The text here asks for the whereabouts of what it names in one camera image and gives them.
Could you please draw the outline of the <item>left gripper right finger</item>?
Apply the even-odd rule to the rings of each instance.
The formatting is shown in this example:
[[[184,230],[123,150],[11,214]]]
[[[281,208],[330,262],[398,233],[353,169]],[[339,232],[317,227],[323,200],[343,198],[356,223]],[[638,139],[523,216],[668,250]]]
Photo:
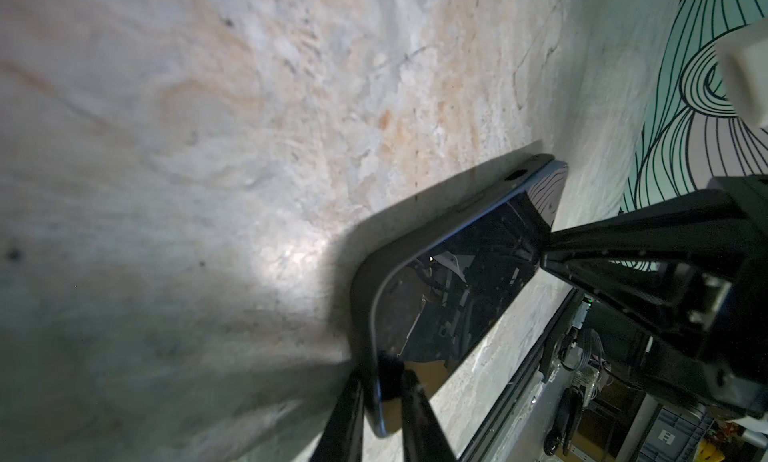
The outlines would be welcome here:
[[[417,374],[408,369],[401,377],[401,418],[406,462],[456,461]]]

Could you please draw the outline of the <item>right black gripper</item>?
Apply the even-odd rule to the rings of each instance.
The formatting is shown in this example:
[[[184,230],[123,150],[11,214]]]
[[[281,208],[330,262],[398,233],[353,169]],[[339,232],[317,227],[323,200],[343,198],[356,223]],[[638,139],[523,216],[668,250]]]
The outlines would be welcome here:
[[[541,268],[655,341],[633,374],[650,394],[727,417],[767,413],[767,178],[716,177],[640,210],[554,232]],[[578,258],[596,255],[600,257]],[[644,269],[629,260],[638,256]]]

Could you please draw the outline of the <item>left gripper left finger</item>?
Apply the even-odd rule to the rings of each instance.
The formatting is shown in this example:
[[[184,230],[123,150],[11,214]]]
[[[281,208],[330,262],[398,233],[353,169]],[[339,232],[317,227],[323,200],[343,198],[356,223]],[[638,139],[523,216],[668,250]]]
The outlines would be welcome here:
[[[364,391],[352,373],[325,426],[310,462],[361,462],[363,453]]]

